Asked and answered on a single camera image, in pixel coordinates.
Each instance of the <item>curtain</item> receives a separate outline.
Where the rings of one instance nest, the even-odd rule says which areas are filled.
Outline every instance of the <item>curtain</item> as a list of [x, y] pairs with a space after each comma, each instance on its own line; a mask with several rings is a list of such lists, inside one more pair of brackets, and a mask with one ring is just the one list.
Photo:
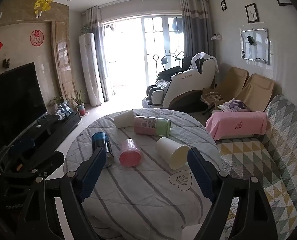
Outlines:
[[112, 98], [113, 92], [104, 54], [102, 17], [98, 6], [86, 10], [86, 22], [90, 26], [90, 32], [94, 33], [99, 79], [101, 80], [104, 101], [108, 101]]
[[208, 0], [180, 0], [185, 57], [205, 52], [214, 56], [212, 25]]

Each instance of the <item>sofa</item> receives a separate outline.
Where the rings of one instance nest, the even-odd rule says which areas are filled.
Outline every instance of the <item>sofa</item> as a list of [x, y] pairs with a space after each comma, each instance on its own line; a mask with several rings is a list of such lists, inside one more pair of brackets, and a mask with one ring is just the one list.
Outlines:
[[[261, 182], [279, 240], [297, 239], [297, 106], [282, 95], [270, 102], [264, 135], [216, 141], [223, 169], [232, 177]], [[234, 198], [222, 233], [228, 239], [236, 215]]]

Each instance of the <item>striped tablecloth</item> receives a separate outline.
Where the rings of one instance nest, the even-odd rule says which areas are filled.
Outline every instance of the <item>striped tablecloth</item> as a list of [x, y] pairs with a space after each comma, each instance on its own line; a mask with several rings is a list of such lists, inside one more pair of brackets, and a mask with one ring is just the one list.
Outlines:
[[[188, 114], [167, 109], [137, 109], [136, 115], [171, 119], [169, 138], [196, 147], [219, 170], [221, 161], [212, 137]], [[104, 116], [87, 127], [68, 150], [64, 173], [75, 171], [92, 154], [91, 137], [105, 132], [110, 137], [114, 164], [103, 169], [91, 196], [82, 203], [94, 230], [105, 239], [181, 239], [186, 226], [204, 221], [211, 202], [205, 198], [189, 166], [171, 170], [155, 151], [158, 136], [138, 135], [132, 127], [117, 129], [113, 117]], [[119, 162], [120, 144], [134, 139], [144, 153], [132, 168]]]

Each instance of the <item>metal screw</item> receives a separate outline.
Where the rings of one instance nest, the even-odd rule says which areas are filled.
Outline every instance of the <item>metal screw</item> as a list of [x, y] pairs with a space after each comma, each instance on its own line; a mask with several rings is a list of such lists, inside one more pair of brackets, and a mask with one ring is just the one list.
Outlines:
[[219, 171], [218, 174], [221, 176], [221, 177], [227, 177], [228, 176], [228, 173], [226, 171]]
[[256, 178], [256, 177], [252, 177], [252, 178], [250, 178], [250, 180], [254, 183], [258, 183], [258, 178]]
[[75, 174], [76, 174], [75, 171], [69, 171], [68, 173], [66, 173], [66, 176], [68, 176], [69, 178], [72, 178], [75, 176]]
[[36, 181], [37, 183], [40, 183], [40, 182], [43, 181], [43, 178], [42, 178], [42, 177], [37, 177], [37, 178], [35, 179], [35, 181]]

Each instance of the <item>white standing air conditioner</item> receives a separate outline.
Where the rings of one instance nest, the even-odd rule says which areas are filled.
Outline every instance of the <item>white standing air conditioner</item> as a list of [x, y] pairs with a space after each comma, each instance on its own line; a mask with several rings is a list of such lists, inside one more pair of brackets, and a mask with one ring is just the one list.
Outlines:
[[83, 34], [79, 39], [83, 72], [90, 104], [92, 106], [100, 106], [104, 102], [104, 98], [98, 73], [94, 34]]

